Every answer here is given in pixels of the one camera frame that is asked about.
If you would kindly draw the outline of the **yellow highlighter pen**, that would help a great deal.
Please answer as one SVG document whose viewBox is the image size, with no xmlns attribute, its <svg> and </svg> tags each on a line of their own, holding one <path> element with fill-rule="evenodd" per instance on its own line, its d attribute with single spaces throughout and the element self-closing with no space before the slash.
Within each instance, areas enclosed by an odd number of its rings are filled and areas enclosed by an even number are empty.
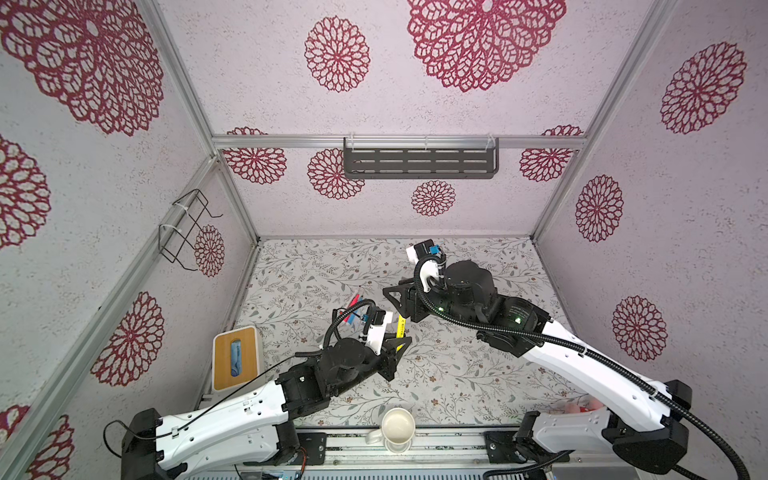
<svg viewBox="0 0 768 480">
<path fill-rule="evenodd" d="M 398 316 L 398 323 L 397 323 L 397 332 L 396 332 L 396 338 L 397 339 L 404 339 L 406 335 L 406 324 L 407 320 L 399 315 Z"/>
</svg>

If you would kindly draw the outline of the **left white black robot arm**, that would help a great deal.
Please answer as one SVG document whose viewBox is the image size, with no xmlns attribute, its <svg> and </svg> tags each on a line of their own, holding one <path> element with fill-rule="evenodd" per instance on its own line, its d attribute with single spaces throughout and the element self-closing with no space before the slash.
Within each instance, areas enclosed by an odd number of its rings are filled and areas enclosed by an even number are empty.
<svg viewBox="0 0 768 480">
<path fill-rule="evenodd" d="M 280 465 L 300 450 L 298 418 L 378 374 L 394 378 L 412 340 L 385 337 L 379 351 L 355 338 L 314 352 L 243 395 L 204 410 L 162 416 L 150 408 L 134 416 L 121 443 L 123 479 L 188 479 L 238 463 Z"/>
</svg>

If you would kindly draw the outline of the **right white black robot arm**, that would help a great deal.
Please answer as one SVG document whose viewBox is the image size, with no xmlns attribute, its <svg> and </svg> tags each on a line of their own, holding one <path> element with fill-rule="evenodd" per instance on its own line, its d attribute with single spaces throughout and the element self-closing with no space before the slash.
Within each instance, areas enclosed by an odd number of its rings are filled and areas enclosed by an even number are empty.
<svg viewBox="0 0 768 480">
<path fill-rule="evenodd" d="M 573 451 L 613 452 L 629 465 L 667 474 L 686 455 L 689 432 L 668 400 L 690 405 L 680 381 L 651 380 L 643 389 L 595 359 L 595 350 L 543 309 L 498 292 L 492 274 L 465 260 L 446 266 L 427 260 L 412 279 L 383 294 L 398 313 L 419 322 L 436 316 L 476 331 L 479 341 L 550 369 L 600 402 L 569 417 L 530 411 L 514 434 L 513 461 L 543 464 Z"/>
</svg>

